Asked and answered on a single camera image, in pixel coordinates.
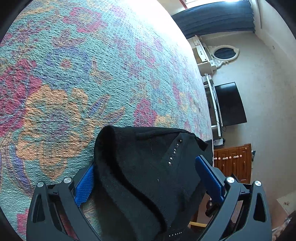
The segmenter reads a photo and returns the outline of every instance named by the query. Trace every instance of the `wooden cabinet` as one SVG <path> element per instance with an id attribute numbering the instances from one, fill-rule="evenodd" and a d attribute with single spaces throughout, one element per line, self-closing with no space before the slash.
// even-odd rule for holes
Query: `wooden cabinet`
<path id="1" fill-rule="evenodd" d="M 214 150 L 214 167 L 226 177 L 233 173 L 241 183 L 250 183 L 251 166 L 251 144 Z"/>

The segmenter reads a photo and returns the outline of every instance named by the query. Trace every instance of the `white wall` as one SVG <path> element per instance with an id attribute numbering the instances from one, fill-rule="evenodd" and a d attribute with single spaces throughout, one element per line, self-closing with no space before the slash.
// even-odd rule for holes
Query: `white wall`
<path id="1" fill-rule="evenodd" d="M 178 12 L 185 10 L 182 3 L 179 0 L 157 0 L 170 15 L 174 15 Z"/>
<path id="2" fill-rule="evenodd" d="M 250 0 L 255 14 L 256 35 L 276 57 L 296 86 L 296 39 L 279 13 L 265 0 Z"/>
<path id="3" fill-rule="evenodd" d="M 236 82 L 247 117 L 247 123 L 227 127 L 223 137 L 226 147 L 251 143 L 256 150 L 251 181 L 262 181 L 275 219 L 276 199 L 296 186 L 295 90 L 273 53 L 252 32 L 209 34 L 202 39 L 207 45 L 240 49 L 238 58 L 213 76 L 215 85 Z"/>

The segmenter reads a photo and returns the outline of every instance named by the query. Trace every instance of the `metal screw head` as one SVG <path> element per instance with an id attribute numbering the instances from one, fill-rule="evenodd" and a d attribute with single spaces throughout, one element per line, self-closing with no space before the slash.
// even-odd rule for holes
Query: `metal screw head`
<path id="1" fill-rule="evenodd" d="M 70 177 L 66 177 L 64 179 L 64 183 L 70 183 L 72 181 L 72 179 Z"/>
<path id="2" fill-rule="evenodd" d="M 260 181 L 255 181 L 255 185 L 260 187 L 261 186 L 261 182 Z"/>
<path id="3" fill-rule="evenodd" d="M 44 182 L 39 182 L 39 183 L 37 183 L 37 187 L 43 187 L 43 185 L 44 185 Z"/>
<path id="4" fill-rule="evenodd" d="M 233 178 L 233 177 L 228 177 L 228 178 L 227 178 L 227 182 L 229 182 L 229 183 L 234 183 L 234 178 Z"/>

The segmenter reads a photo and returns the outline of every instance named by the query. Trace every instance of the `blue gripper pad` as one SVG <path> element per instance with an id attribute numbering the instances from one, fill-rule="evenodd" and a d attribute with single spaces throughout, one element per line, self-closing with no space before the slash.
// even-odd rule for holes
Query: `blue gripper pad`
<path id="1" fill-rule="evenodd" d="M 74 198 L 77 206 L 87 201 L 94 187 L 94 164 L 92 164 L 82 177 L 76 187 L 76 196 Z"/>
<path id="2" fill-rule="evenodd" d="M 196 157 L 195 170 L 206 187 L 208 194 L 211 196 L 212 201 L 222 204 L 224 201 L 224 188 L 214 172 L 217 168 L 211 167 L 209 163 L 206 162 L 207 160 L 202 155 Z"/>

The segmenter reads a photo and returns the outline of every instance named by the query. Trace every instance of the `black tv screen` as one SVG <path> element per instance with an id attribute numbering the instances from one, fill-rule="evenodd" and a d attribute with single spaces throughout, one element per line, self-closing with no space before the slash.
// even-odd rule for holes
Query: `black tv screen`
<path id="1" fill-rule="evenodd" d="M 223 126 L 246 123 L 244 106 L 235 82 L 215 86 Z"/>

